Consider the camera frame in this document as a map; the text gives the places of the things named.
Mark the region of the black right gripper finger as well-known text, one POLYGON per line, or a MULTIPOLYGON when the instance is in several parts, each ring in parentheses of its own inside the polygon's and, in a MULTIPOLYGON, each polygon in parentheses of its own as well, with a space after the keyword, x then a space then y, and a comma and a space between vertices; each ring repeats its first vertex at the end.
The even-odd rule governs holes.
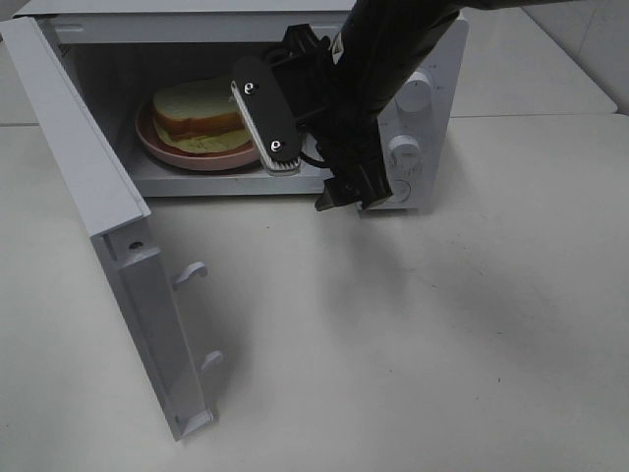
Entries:
POLYGON ((392 190, 382 161, 362 161, 346 169, 349 186, 348 204, 357 204, 361 210, 369 210, 392 196, 392 190))
POLYGON ((355 205, 359 210, 363 210, 366 208, 363 199, 365 186, 363 177, 328 178, 323 182, 322 193, 315 200, 314 208, 317 211, 325 211, 355 205))

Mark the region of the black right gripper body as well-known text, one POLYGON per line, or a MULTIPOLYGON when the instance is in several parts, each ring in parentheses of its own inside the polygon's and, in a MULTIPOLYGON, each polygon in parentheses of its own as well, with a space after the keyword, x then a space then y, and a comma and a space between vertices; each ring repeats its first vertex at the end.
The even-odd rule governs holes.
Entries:
POLYGON ((314 137, 325 166, 385 170, 376 121, 361 116, 363 106, 337 71, 329 37, 318 37, 308 24, 292 25, 267 53, 267 64, 296 127, 314 137))

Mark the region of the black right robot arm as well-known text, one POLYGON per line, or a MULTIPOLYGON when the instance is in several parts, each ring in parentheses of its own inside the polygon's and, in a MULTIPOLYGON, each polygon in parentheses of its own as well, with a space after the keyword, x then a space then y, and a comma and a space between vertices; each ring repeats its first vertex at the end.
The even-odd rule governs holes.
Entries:
POLYGON ((284 58, 270 65, 290 125, 309 133, 320 156, 299 158, 331 176, 314 207, 371 207, 392 191, 378 115, 447 33, 464 8, 498 10, 512 1, 358 1, 335 38, 308 25, 286 29, 284 58))

